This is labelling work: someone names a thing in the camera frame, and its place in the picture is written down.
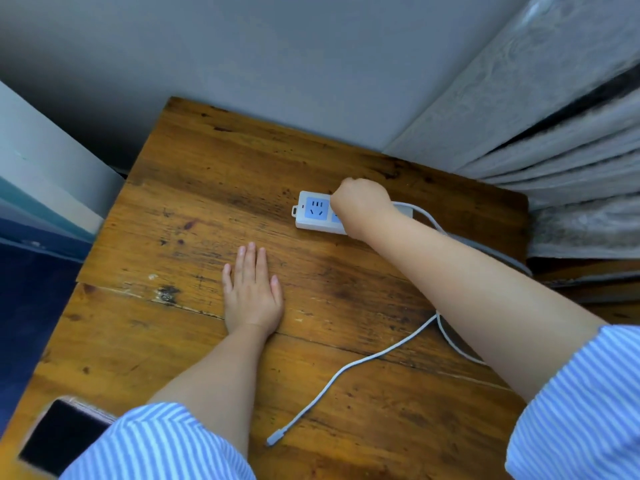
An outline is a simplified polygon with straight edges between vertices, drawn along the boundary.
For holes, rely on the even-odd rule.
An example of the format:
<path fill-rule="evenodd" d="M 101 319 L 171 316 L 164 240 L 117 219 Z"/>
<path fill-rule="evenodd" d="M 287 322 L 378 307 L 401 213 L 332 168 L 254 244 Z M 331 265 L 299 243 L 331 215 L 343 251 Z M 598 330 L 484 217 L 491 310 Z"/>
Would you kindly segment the white and blue bed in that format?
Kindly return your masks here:
<path fill-rule="evenodd" d="M 0 81 L 0 243 L 82 263 L 124 182 Z"/>

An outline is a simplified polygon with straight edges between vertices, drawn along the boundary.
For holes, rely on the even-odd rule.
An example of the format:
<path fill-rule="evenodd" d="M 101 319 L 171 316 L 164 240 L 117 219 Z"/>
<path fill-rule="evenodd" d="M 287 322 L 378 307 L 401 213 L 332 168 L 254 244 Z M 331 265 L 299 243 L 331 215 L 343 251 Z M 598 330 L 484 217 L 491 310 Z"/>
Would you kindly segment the person's left forearm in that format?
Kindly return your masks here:
<path fill-rule="evenodd" d="M 274 329 L 242 324 L 199 362 L 155 393 L 148 404 L 179 403 L 207 430 L 248 457 L 257 370 Z"/>

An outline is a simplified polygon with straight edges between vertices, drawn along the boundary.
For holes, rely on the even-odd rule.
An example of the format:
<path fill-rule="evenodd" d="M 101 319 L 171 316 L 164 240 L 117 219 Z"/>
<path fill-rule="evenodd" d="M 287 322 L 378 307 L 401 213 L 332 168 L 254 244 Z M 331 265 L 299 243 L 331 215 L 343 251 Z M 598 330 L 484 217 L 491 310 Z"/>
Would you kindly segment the black smartphone with pink case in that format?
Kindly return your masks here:
<path fill-rule="evenodd" d="M 58 397 L 31 427 L 17 460 L 46 478 L 58 479 L 116 420 L 76 397 Z"/>

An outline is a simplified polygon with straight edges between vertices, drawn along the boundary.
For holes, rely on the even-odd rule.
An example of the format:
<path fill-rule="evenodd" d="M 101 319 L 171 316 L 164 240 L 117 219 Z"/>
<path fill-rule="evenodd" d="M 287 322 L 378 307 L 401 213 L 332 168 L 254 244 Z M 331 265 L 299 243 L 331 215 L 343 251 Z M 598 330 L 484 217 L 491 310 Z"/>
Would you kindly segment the person's right forearm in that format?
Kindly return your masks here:
<path fill-rule="evenodd" d="M 605 322 L 524 274 L 388 209 L 350 233 L 396 266 L 526 402 Z"/>

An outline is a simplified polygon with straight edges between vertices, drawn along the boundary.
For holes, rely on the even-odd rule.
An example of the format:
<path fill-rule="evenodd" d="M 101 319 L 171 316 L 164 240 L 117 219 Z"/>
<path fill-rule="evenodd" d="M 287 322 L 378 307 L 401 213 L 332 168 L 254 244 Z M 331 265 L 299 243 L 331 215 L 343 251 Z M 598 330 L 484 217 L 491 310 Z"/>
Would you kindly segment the blue white striped shirt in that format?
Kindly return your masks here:
<path fill-rule="evenodd" d="M 510 437 L 515 480 L 640 480 L 640 326 L 605 325 L 539 391 Z M 257 480 L 179 403 L 135 408 L 60 480 Z"/>

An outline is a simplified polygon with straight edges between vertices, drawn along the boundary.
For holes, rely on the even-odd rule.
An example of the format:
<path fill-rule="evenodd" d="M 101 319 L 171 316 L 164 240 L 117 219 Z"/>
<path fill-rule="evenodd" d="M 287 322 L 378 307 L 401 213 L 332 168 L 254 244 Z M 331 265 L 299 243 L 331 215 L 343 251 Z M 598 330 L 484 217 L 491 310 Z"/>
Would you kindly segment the grey patterned curtain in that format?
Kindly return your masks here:
<path fill-rule="evenodd" d="M 529 0 L 385 153 L 525 195 L 530 257 L 640 258 L 640 0 Z"/>

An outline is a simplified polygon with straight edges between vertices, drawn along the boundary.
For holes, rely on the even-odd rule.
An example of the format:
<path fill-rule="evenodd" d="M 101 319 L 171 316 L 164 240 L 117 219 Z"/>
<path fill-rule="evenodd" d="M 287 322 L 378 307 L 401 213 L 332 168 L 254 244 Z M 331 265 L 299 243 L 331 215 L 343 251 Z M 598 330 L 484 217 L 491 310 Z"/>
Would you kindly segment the white power strip blue sockets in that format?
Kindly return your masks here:
<path fill-rule="evenodd" d="M 347 235 L 344 222 L 331 204 L 331 195 L 301 191 L 293 206 L 295 226 L 302 230 Z"/>

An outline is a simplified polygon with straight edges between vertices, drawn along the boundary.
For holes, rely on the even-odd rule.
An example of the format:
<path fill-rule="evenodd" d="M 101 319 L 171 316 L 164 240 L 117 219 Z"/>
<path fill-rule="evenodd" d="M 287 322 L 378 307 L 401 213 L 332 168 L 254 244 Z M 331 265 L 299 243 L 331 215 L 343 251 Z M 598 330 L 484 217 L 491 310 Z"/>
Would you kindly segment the person's right hand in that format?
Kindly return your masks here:
<path fill-rule="evenodd" d="M 330 203 L 348 236 L 367 242 L 389 216 L 397 214 L 387 190 L 364 178 L 345 178 L 332 193 Z"/>

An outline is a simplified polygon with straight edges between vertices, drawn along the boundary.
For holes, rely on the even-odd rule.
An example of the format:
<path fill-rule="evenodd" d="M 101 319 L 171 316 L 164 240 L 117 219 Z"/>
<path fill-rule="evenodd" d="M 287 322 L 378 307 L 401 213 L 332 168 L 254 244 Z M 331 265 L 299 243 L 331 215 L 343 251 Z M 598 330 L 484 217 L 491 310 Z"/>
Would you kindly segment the person's left hand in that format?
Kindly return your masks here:
<path fill-rule="evenodd" d="M 232 267 L 234 290 L 223 295 L 224 320 L 229 335 L 250 330 L 268 339 L 278 328 L 284 307 L 276 307 L 270 290 L 268 258 L 265 248 L 256 244 L 257 265 L 255 283 L 244 283 L 244 253 L 247 245 L 237 250 Z"/>

